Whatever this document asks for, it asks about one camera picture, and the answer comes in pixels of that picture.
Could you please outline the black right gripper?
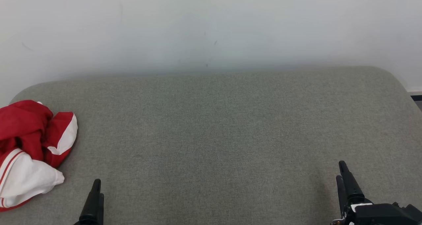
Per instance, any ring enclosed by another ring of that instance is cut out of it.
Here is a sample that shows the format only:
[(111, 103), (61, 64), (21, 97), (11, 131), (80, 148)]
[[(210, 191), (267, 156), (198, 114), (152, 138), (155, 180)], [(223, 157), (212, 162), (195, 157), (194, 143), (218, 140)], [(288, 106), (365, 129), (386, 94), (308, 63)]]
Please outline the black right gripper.
[(365, 195), (344, 161), (339, 161), (340, 176), (336, 176), (341, 219), (334, 225), (420, 225), (422, 213), (409, 204), (363, 203)]

